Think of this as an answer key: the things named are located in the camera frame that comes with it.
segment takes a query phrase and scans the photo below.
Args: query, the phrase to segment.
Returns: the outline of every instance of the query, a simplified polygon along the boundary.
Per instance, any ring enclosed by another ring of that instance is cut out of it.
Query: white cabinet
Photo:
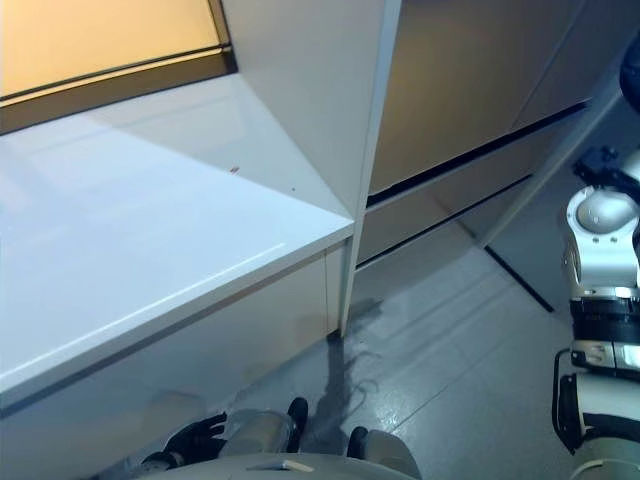
[[[91,476],[324,338],[338,307],[327,286],[340,288],[326,262],[323,252],[3,419],[3,480]]]
[[[3,408],[353,232],[239,75],[4,135],[0,158]]]

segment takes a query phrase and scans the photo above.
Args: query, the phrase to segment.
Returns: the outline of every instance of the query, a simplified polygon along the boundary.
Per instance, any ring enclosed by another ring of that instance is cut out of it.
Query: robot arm
[[[608,149],[590,150],[574,171],[589,186],[566,211],[574,340],[556,356],[553,424],[571,453],[580,449],[573,478],[634,478],[640,476],[640,149],[622,165]],[[558,380],[564,353],[586,371]]]

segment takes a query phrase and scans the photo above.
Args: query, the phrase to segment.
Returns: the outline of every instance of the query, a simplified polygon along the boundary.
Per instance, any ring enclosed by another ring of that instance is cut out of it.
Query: gray tile floor
[[[356,277],[353,318],[240,392],[252,409],[311,405],[302,450],[338,453],[357,425],[393,432],[423,477],[568,478],[550,423],[554,353],[568,324],[545,312],[456,225]]]

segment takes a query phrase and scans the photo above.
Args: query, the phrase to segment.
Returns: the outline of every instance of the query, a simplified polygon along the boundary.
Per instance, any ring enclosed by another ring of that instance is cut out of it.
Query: drawer
[[[367,210],[362,262],[533,173],[577,117],[524,137]]]
[[[482,235],[485,226],[495,223],[528,182],[496,195],[455,220],[445,222],[415,240],[384,255],[356,271],[351,297],[352,314],[370,309],[382,299],[406,292],[431,274],[455,263],[470,250],[476,250],[473,236]],[[447,289],[455,291],[459,279],[442,278]]]

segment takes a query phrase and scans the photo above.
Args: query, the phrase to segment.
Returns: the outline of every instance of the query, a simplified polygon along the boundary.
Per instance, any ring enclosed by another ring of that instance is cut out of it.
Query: window frame
[[[121,65],[0,97],[0,135],[122,100],[237,72],[238,66],[231,47],[223,6],[220,0],[208,0],[208,3],[218,34],[217,45]],[[204,55],[194,58],[194,55],[203,53]],[[180,58],[184,60],[153,66],[154,63]],[[23,96],[147,65],[150,68],[1,105],[2,102]]]

